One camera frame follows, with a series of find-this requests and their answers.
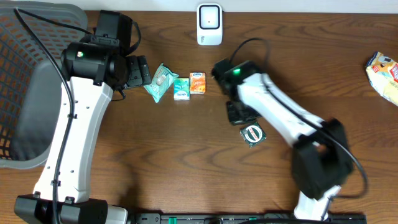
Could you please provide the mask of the mint Zappy wipes packet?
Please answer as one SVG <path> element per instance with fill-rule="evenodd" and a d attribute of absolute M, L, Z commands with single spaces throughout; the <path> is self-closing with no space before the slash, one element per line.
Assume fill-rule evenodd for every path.
<path fill-rule="evenodd" d="M 174 83 L 174 80 L 178 77 L 178 74 L 172 72 L 162 63 L 159 65 L 158 69 L 154 73 L 151 83 L 149 85 L 146 85 L 144 88 L 153 97 L 154 101 L 158 103 L 164 93 L 169 89 L 169 87 Z"/>

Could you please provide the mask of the Zam-Buk ointment tin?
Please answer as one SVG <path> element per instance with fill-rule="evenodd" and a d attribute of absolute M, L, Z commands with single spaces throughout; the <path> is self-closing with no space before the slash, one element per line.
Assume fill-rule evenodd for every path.
<path fill-rule="evenodd" d="M 252 148 L 267 139 L 267 135 L 258 122 L 252 123 L 239 131 L 244 142 Z"/>

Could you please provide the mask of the teal tissue pack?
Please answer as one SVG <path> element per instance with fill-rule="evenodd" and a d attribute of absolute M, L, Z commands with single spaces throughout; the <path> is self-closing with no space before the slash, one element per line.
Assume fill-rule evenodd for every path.
<path fill-rule="evenodd" d="M 174 80 L 174 100 L 187 101 L 190 99 L 190 80 L 188 78 L 176 78 Z"/>

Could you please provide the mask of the orange tissue pack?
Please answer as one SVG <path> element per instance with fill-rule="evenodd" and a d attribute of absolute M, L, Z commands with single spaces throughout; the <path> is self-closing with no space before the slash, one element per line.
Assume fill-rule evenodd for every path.
<path fill-rule="evenodd" d="M 206 92 L 206 73 L 192 72 L 189 79 L 191 94 L 204 94 Z"/>

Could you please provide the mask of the large yellow wipes packet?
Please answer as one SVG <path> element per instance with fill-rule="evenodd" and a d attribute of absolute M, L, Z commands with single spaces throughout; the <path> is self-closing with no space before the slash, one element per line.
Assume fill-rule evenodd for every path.
<path fill-rule="evenodd" d="M 375 52 L 366 64 L 371 86 L 386 100 L 397 105 L 397 62 Z"/>

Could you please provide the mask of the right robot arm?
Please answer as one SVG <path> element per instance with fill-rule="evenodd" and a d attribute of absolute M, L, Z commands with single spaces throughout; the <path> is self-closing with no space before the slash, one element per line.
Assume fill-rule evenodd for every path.
<path fill-rule="evenodd" d="M 294 217 L 325 221 L 331 201 L 353 171 L 343 125 L 309 113 L 252 61 L 234 66 L 226 58 L 211 74 L 234 106 L 232 123 L 262 117 L 292 148 L 292 177 L 300 191 Z"/>

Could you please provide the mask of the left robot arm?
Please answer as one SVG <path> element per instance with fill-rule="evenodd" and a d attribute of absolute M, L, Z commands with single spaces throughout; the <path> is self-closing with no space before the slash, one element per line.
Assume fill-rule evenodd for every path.
<path fill-rule="evenodd" d="M 72 42 L 53 66 L 62 82 L 60 112 L 44 170 L 30 195 L 16 199 L 27 223 L 127 223 L 125 208 L 90 197 L 93 153 L 114 92 L 150 84 L 145 56 L 135 56 L 137 22 L 101 11 L 94 32 Z"/>

